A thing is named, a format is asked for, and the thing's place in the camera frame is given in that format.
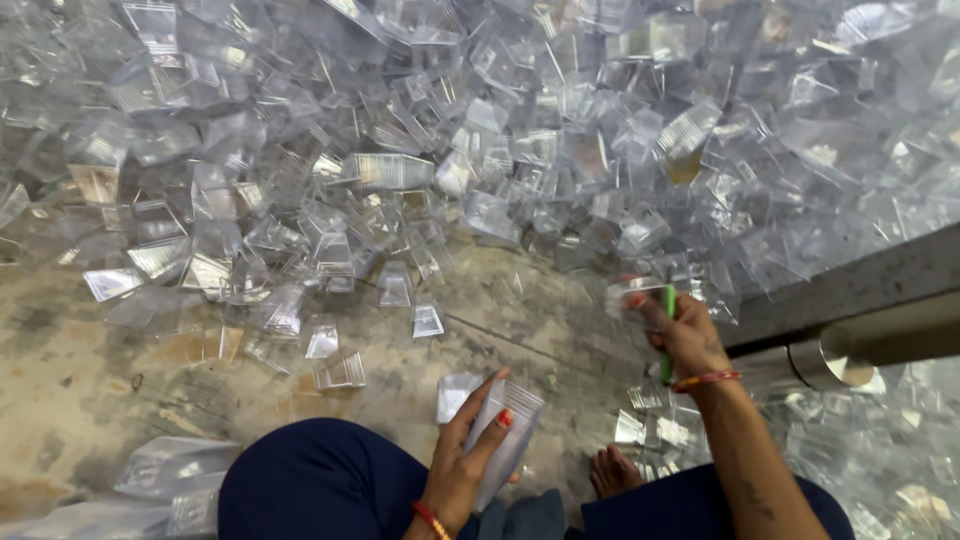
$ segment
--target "hand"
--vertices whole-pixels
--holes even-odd
[[[467,523],[473,509],[473,500],[480,488],[480,480],[487,470],[487,462],[507,437],[514,421],[513,412],[509,408],[503,409],[480,433],[480,438],[473,448],[464,454],[464,442],[493,382],[506,379],[508,375],[508,367],[497,370],[469,395],[453,420],[440,430],[440,439],[433,453],[433,463],[430,465],[430,473],[427,475],[426,487],[420,500],[437,514],[437,519],[451,537],[455,538]],[[516,481],[517,478],[514,475],[511,481]]]
[[[653,327],[663,329],[648,335],[650,345],[670,354],[678,380],[732,369],[720,333],[703,302],[678,293],[677,318],[673,320],[656,300],[643,293],[635,292],[632,300],[633,309]]]

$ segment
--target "green pen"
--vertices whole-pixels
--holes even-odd
[[[660,298],[663,308],[666,310],[666,316],[673,319],[677,314],[677,287],[667,285],[663,289],[663,296]],[[668,386],[673,379],[673,358],[667,352],[660,353],[660,381],[664,386]]]

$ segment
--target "red painted fingernail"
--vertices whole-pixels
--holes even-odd
[[[646,304],[646,302],[647,302],[647,295],[641,292],[635,292],[630,299],[630,305],[633,307],[643,306],[644,304]]]
[[[514,412],[509,408],[505,408],[500,411],[500,414],[496,415],[496,423],[500,425],[504,430],[508,430],[510,425],[514,422]]]

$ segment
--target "dark blue pants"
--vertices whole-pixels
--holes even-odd
[[[410,526],[427,469],[350,422],[317,418],[276,430],[230,467],[220,491],[220,538],[398,540]],[[833,540],[852,540],[839,504],[802,480]],[[733,538],[730,511],[708,465],[618,497],[584,504],[588,538]],[[470,518],[460,540],[474,540]]]

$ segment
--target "red bracelet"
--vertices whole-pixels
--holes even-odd
[[[694,384],[704,384],[706,382],[717,382],[718,380],[728,379],[743,379],[743,374],[734,370],[714,371],[713,373],[707,373],[704,375],[698,375],[697,377],[691,377],[689,379],[678,380],[673,383],[673,386],[670,386],[670,389],[678,394],[685,394],[689,392],[690,386],[693,386]]]
[[[413,507],[414,511],[423,516],[423,519],[426,520],[426,523],[430,524],[430,527],[433,528],[433,531],[437,533],[437,538],[440,538],[440,540],[453,540],[450,538],[450,535],[446,533],[444,526],[440,525],[440,520],[437,519],[437,514],[433,513],[430,508],[427,508],[426,504],[420,501],[414,501]]]

